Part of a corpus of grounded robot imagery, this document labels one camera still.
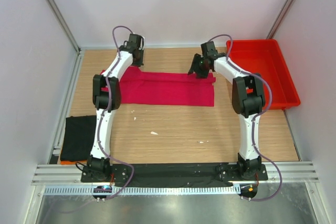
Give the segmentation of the magenta t shirt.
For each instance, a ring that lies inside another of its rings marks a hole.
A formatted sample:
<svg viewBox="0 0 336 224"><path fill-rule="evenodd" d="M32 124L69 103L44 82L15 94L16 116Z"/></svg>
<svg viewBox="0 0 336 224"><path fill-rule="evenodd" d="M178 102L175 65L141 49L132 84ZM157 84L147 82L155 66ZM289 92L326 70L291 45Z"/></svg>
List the magenta t shirt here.
<svg viewBox="0 0 336 224"><path fill-rule="evenodd" d="M129 67L120 80L122 104L214 106L212 73L205 79L196 74L145 72Z"/></svg>

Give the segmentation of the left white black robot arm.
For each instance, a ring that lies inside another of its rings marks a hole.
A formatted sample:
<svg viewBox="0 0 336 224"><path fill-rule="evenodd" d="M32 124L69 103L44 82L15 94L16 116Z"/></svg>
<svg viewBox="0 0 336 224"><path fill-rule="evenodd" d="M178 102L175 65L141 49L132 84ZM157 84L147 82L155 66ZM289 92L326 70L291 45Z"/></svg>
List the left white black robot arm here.
<svg viewBox="0 0 336 224"><path fill-rule="evenodd" d="M96 129L93 146L82 172L88 179L106 182L112 175L110 139L113 119L121 105L120 80L130 66L143 65L143 54L143 48L127 49L122 46L107 70L93 77L92 101L96 108Z"/></svg>

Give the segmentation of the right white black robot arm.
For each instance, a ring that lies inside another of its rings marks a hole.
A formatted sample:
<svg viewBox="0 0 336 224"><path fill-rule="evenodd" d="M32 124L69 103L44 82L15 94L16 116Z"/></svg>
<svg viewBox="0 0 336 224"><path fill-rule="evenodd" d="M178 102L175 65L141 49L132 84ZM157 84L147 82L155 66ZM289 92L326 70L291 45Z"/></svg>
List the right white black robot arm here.
<svg viewBox="0 0 336 224"><path fill-rule="evenodd" d="M207 78L214 70L232 84L232 107L240 122L240 149L236 172L243 180L254 178L261 170L258 143L260 114L266 104L264 84L259 76L233 63L224 53L204 57L195 54L188 74Z"/></svg>

